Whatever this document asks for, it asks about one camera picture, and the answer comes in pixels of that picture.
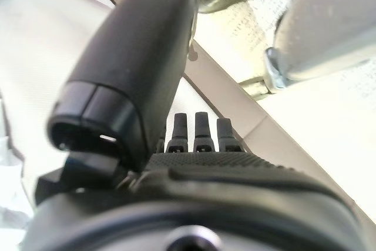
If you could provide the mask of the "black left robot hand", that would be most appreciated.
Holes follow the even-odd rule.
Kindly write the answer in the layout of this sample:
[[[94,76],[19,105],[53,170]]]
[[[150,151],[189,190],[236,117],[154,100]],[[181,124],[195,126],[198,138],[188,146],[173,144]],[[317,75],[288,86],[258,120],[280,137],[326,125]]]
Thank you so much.
[[[55,103],[50,143],[68,152],[40,176],[23,250],[368,250],[343,198],[247,153],[230,121],[214,150],[204,113],[188,152],[166,118],[194,35],[197,0],[123,0]]]

